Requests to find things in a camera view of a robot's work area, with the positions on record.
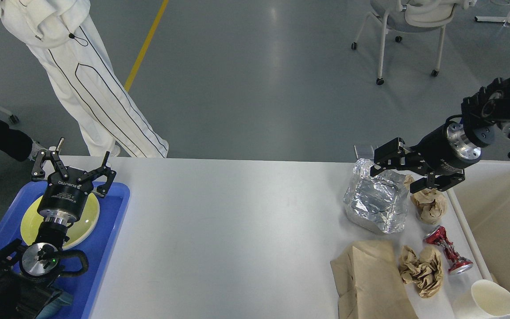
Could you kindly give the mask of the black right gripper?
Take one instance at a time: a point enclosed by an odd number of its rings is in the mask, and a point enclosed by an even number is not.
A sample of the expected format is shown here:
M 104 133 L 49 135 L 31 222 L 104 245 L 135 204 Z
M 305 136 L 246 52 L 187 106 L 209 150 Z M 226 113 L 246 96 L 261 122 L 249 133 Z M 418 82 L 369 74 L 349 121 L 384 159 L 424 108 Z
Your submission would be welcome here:
M 411 183 L 411 194 L 424 189 L 443 192 L 463 182 L 462 170 L 480 161 L 481 148 L 468 139 L 461 123 L 447 122 L 413 147 L 407 147 L 404 140 L 397 137 L 375 149 L 370 176 L 393 169 L 421 175 L 422 158 L 433 172 Z

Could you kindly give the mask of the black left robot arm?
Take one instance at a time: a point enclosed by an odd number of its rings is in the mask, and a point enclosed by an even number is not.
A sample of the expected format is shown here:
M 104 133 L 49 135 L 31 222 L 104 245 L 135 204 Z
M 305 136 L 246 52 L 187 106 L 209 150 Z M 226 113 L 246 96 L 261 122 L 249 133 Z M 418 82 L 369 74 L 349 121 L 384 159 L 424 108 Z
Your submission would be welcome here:
M 32 244 L 20 239 L 0 249 L 0 319 L 47 319 L 73 302 L 73 296 L 55 287 L 60 277 L 78 277 L 89 269 L 86 254 L 65 250 L 67 231 L 81 219 L 90 194 L 105 197 L 116 172 L 102 164 L 91 171 L 65 166 L 59 157 L 61 144 L 42 150 L 31 172 L 33 181 L 48 186 L 37 212 L 43 217 Z

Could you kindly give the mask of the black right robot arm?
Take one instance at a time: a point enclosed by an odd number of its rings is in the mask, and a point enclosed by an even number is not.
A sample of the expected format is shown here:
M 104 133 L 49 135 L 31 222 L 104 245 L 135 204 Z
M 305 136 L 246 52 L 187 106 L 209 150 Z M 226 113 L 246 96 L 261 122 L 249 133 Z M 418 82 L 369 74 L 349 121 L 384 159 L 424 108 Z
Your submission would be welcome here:
M 387 170 L 412 171 L 421 175 L 410 185 L 412 194 L 448 190 L 464 181 L 465 169 L 479 162 L 482 149 L 494 143 L 495 127 L 510 139 L 510 78 L 496 78 L 464 98 L 461 113 L 448 117 L 417 145 L 407 147 L 396 138 L 375 149 L 370 176 Z

